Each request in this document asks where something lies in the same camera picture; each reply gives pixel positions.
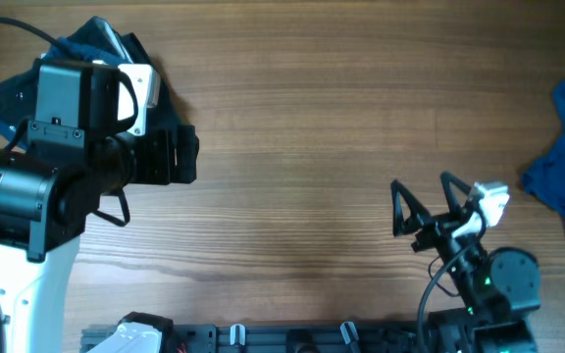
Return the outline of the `right white rail clip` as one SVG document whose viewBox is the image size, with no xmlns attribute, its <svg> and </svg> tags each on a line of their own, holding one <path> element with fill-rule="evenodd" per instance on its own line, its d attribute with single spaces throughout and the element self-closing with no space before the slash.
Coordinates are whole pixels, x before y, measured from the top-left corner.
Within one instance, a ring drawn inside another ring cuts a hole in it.
<svg viewBox="0 0 565 353">
<path fill-rule="evenodd" d="M 351 353 L 361 353 L 359 344 L 359 335 L 356 325 L 353 322 L 347 321 L 340 325 L 340 332 L 345 345 Z"/>
</svg>

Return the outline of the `left white rail clip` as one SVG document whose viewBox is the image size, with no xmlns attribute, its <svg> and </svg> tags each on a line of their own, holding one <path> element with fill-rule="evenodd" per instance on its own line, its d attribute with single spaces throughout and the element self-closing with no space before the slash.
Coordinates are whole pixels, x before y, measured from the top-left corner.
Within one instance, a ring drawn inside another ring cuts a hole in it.
<svg viewBox="0 0 565 353">
<path fill-rule="evenodd" d="M 246 328 L 243 324 L 234 324 L 230 327 L 230 345 L 235 347 L 246 345 Z"/>
</svg>

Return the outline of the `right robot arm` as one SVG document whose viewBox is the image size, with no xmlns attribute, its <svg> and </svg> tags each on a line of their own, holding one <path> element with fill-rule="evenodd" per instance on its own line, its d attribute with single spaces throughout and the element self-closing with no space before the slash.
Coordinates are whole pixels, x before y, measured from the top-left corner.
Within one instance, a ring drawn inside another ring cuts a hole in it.
<svg viewBox="0 0 565 353">
<path fill-rule="evenodd" d="M 535 352 L 528 317 L 540 308 L 537 258 L 516 247 L 487 251 L 483 237 L 508 204 L 502 181 L 440 176 L 448 210 L 434 215 L 399 180 L 390 185 L 392 233 L 414 235 L 414 252 L 435 250 L 415 320 L 416 352 Z"/>
</svg>

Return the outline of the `folded dark blue garment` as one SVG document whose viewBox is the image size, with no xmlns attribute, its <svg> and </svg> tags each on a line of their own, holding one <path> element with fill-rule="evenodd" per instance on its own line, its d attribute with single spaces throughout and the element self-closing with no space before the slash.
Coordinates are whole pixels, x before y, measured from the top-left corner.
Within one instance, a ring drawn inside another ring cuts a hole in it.
<svg viewBox="0 0 565 353">
<path fill-rule="evenodd" d="M 90 44 L 77 43 L 65 37 L 60 37 L 58 42 L 83 62 L 102 61 L 110 66 L 125 63 L 116 54 Z M 40 60 L 36 59 L 27 72 L 0 82 L 0 135 L 7 141 L 12 140 L 23 119 L 32 118 L 35 114 L 39 69 Z"/>
</svg>

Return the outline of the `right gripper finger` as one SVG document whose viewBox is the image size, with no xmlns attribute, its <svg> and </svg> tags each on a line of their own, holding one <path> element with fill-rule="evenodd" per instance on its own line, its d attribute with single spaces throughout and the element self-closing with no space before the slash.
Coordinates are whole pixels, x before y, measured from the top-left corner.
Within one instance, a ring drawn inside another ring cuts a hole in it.
<svg viewBox="0 0 565 353">
<path fill-rule="evenodd" d="M 465 196 L 468 196 L 471 192 L 472 186 L 450 172 L 443 172 L 439 178 L 449 212 L 459 213 L 461 211 L 462 205 L 459 202 L 453 189 L 456 188 Z"/>
<path fill-rule="evenodd" d="M 433 222 L 429 210 L 399 180 L 391 183 L 390 190 L 394 236 L 412 234 Z"/>
</svg>

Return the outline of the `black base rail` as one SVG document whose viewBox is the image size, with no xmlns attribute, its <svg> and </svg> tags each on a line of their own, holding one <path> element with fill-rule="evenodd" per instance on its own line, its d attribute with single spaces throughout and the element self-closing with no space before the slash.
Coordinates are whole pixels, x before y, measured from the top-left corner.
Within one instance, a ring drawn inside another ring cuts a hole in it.
<svg viewBox="0 0 565 353">
<path fill-rule="evenodd" d="M 191 353 L 293 353 L 350 352 L 344 343 L 340 325 L 277 326 L 246 328 L 246 345 L 230 345 L 230 327 L 214 325 L 176 325 L 171 352 Z M 398 353 L 418 350 L 414 328 L 409 323 L 359 325 L 361 352 Z"/>
</svg>

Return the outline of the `white rail clip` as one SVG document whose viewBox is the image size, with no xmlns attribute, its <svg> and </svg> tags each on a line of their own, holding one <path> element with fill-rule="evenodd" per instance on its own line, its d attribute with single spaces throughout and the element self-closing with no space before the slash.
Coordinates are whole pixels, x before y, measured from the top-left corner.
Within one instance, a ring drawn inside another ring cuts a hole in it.
<svg viewBox="0 0 565 353">
<path fill-rule="evenodd" d="M 246 328 L 243 324 L 234 324 L 230 327 L 230 345 L 235 347 L 246 345 Z"/>
<path fill-rule="evenodd" d="M 353 322 L 347 321 L 340 325 L 340 332 L 345 345 L 351 353 L 361 353 L 359 344 L 359 335 L 356 325 Z"/>
</svg>

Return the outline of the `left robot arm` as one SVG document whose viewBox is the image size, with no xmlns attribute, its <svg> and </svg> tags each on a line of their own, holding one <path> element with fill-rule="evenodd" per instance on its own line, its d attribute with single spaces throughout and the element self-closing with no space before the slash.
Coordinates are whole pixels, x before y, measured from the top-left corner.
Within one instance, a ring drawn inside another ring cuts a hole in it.
<svg viewBox="0 0 565 353">
<path fill-rule="evenodd" d="M 39 60 L 3 98 L 16 131 L 0 148 L 0 352 L 58 352 L 87 218 L 112 196 L 106 221 L 124 227 L 128 185 L 192 183 L 199 141 L 148 64 Z"/>
</svg>

